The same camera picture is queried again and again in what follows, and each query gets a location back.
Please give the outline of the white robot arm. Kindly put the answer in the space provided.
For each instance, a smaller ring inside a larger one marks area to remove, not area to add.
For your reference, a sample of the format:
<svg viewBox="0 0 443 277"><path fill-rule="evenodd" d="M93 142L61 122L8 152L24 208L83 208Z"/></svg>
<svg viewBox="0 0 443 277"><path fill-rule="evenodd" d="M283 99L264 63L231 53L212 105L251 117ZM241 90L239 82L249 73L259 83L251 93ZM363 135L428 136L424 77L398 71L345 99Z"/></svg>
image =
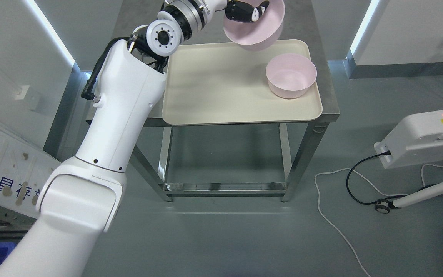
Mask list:
<svg viewBox="0 0 443 277"><path fill-rule="evenodd" d="M228 0L167 0L155 21L112 39L82 96L94 118L77 153L39 194L39 217L0 265L0 277L79 277L125 191L125 169L142 127L160 100L164 67L180 44L202 30Z"/></svg>

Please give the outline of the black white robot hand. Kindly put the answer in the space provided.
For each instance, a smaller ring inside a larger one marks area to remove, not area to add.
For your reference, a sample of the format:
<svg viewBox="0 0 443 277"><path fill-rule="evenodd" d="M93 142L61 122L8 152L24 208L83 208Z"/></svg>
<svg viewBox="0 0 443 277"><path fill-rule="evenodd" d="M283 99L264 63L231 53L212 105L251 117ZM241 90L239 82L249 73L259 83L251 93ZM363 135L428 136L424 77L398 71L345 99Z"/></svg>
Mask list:
<svg viewBox="0 0 443 277"><path fill-rule="evenodd" d="M253 23L258 21L268 9L270 2L264 0L258 6L252 6L247 2L239 0L229 0L227 6L224 8L227 19L242 22Z"/></svg>

